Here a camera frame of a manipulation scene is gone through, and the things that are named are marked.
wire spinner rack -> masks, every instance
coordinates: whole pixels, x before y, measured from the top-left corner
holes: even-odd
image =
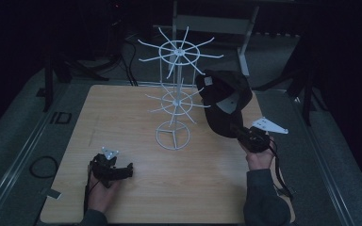
[[[192,89],[194,87],[194,81],[196,73],[204,74],[197,67],[198,59],[200,57],[210,57],[210,58],[221,58],[220,56],[212,55],[203,55],[201,54],[199,47],[205,44],[211,43],[214,38],[211,40],[202,42],[200,44],[193,44],[187,41],[187,36],[189,28],[187,27],[186,33],[182,40],[170,40],[160,29],[158,28],[161,35],[166,39],[162,45],[153,45],[150,43],[139,42],[143,45],[156,48],[158,51],[158,56],[141,59],[142,62],[158,60],[160,61],[160,86],[165,90],[165,94],[161,97],[154,97],[145,94],[147,97],[156,99],[160,101],[161,107],[155,110],[150,110],[150,112],[156,112],[163,110],[166,113],[172,115],[169,121],[165,121],[158,126],[156,129],[156,140],[157,143],[168,150],[179,150],[188,145],[190,140],[190,131],[189,128],[181,121],[178,117],[186,115],[193,123],[196,124],[196,121],[189,115],[189,112],[194,106],[198,107],[208,107],[207,105],[197,105],[193,102],[192,97],[198,94],[200,90],[193,91],[192,94],[188,94],[183,89],[184,86],[184,76],[182,74],[182,69],[185,66],[193,67],[193,77],[192,77]],[[173,76],[173,85],[166,87],[163,84],[163,62],[168,65],[169,72],[166,76],[166,79],[170,79]]]

black cable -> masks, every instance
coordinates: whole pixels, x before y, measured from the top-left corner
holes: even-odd
[[[314,90],[311,91],[313,94],[314,99],[316,99],[317,103],[319,104],[320,108],[324,111],[329,111],[326,106],[324,106],[320,100],[320,98],[317,96],[316,92]]]
[[[55,172],[51,175],[46,175],[46,176],[43,176],[43,175],[38,175],[37,173],[35,173],[34,171],[34,166],[41,160],[43,159],[50,159],[52,160],[52,162],[55,164]],[[34,160],[34,162],[31,163],[30,167],[28,168],[29,172],[31,173],[31,175],[33,175],[34,177],[37,177],[37,178],[41,178],[41,179],[46,179],[46,178],[52,178],[52,177],[55,177],[56,173],[58,172],[58,162],[57,160],[52,157],[52,156],[42,156],[42,157],[39,157],[37,158],[36,160]]]
[[[274,149],[275,149],[275,152],[277,153],[278,152],[278,146],[277,146],[277,143],[275,143],[274,140],[270,139],[270,142],[272,142],[272,144],[274,145]]]
[[[271,140],[271,142],[276,147],[276,143],[273,140]],[[276,149],[272,148],[272,146],[269,146],[269,149],[271,150],[271,152],[274,154],[274,157],[275,157],[275,176],[277,177],[277,180],[280,183],[281,187],[284,188],[284,190],[285,190],[286,194],[284,192],[283,192],[283,194],[285,194],[287,197],[289,197],[290,200],[292,201],[293,200],[293,195],[292,195],[289,188],[285,185],[284,181],[281,178],[279,157],[278,157],[277,151],[276,151]]]
[[[109,69],[107,69],[107,70],[105,70],[103,72],[99,72],[99,74],[104,75],[105,73],[108,73],[108,72],[111,72],[111,71],[115,70],[119,66],[120,63],[121,63],[121,59],[119,57],[119,59],[116,61],[116,65],[113,65],[111,68],[109,68]]]
[[[127,43],[127,44],[129,44],[129,45],[131,45],[131,46],[133,47],[133,49],[134,49],[134,53],[133,53],[133,55],[132,55],[132,57],[131,57],[131,59],[130,59],[130,64],[129,64],[129,66],[128,66],[128,71],[129,71],[129,73],[130,73],[130,77],[131,77],[131,80],[132,80],[134,86],[137,87],[137,86],[138,86],[137,79],[135,79],[134,74],[133,74],[132,71],[131,71],[132,61],[134,60],[135,54],[137,53],[137,48],[135,47],[135,45],[134,45],[133,43],[131,43],[131,42],[128,41],[128,40],[125,40],[124,42]]]
[[[127,67],[127,64],[125,63],[125,59],[124,59],[123,55],[121,55],[120,58],[121,58],[122,63],[123,63],[124,66],[125,66],[125,69],[124,69],[124,70],[125,70],[125,75],[126,75],[127,78],[128,78],[128,81],[130,82],[130,85],[131,85],[131,86],[134,86],[134,84],[133,84],[133,82],[132,82],[132,78],[130,77],[130,74],[128,73],[128,67]]]
[[[98,182],[95,183],[95,185],[93,185],[92,188],[90,188],[91,174],[92,174],[92,163],[90,163],[89,165],[87,184],[85,185],[85,190],[84,190],[84,215],[88,210],[88,200],[90,198],[90,193],[99,183],[101,183],[101,180],[99,180]]]
[[[104,69],[107,69],[108,67],[112,67],[111,70],[113,70],[114,68],[117,67],[117,65],[119,65],[119,61],[120,61],[120,57],[119,56],[110,56],[108,58],[108,62],[103,63],[101,65],[97,65],[97,66],[92,66],[92,67],[88,67],[89,69],[93,70],[94,72],[100,72]]]

sleeve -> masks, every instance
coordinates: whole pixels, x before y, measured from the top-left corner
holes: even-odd
[[[278,197],[269,169],[248,171],[247,195],[243,207],[246,225],[290,225],[287,202]]]
[[[79,226],[107,226],[107,218],[102,212],[89,209]]]

